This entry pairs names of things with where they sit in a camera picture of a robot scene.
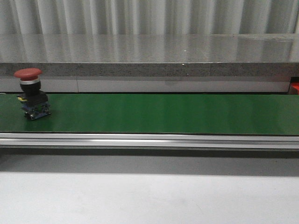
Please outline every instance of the gray surface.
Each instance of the gray surface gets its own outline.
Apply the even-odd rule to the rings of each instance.
[[[0,172],[299,177],[299,159],[0,155]]]
[[[299,62],[297,34],[0,35],[1,63]]]
[[[298,187],[298,159],[7,155],[0,219],[296,224]]]
[[[11,77],[28,67],[48,92],[287,92],[299,35],[0,35],[0,91],[20,91]]]

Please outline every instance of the emergency stop button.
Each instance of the emergency stop button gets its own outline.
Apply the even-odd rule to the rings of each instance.
[[[289,94],[295,94],[294,90],[296,90],[296,93],[299,95],[299,83],[291,83]]]
[[[20,78],[21,81],[31,81],[38,78],[42,71],[37,68],[21,69],[14,73],[14,76]]]

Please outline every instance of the white floor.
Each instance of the white floor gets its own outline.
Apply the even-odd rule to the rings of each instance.
[[[0,157],[0,223],[299,223],[299,160]]]

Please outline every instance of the green conveyor belt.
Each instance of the green conveyor belt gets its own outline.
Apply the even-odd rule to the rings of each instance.
[[[26,120],[0,94],[1,132],[299,134],[299,96],[48,94],[50,116]]]

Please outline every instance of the red button cap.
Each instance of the red button cap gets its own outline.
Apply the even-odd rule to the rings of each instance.
[[[37,79],[37,76],[42,74],[40,69],[30,68],[18,70],[14,73],[14,76],[20,78],[22,81],[30,81]]]
[[[297,94],[299,94],[299,83],[291,83],[291,86],[297,90]]]

